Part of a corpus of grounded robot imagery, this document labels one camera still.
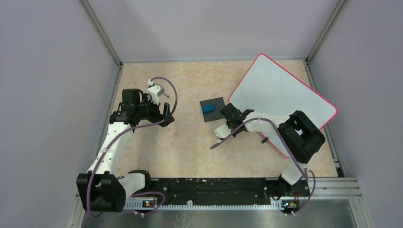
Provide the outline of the white board with red frame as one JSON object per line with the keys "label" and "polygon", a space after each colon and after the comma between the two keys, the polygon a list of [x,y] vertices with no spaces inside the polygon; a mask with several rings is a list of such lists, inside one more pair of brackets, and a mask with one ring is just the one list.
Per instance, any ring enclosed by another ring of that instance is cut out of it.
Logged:
{"label": "white board with red frame", "polygon": [[259,54],[229,96],[237,109],[252,109],[285,121],[296,110],[318,129],[338,113],[337,107],[265,54]]}

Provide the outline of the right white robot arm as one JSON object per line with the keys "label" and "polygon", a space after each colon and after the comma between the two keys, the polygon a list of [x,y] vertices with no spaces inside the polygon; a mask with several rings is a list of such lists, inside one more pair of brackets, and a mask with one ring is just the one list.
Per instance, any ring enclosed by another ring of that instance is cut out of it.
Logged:
{"label": "right white robot arm", "polygon": [[297,183],[302,178],[308,180],[314,175],[307,165],[326,139],[304,112],[296,110],[288,116],[275,116],[252,109],[242,112],[229,103],[221,109],[221,114],[226,122],[214,130],[219,142],[213,145],[212,149],[241,132],[274,135],[285,148],[289,162],[277,182],[269,189],[273,199],[278,200],[284,195],[291,196],[297,191]]}

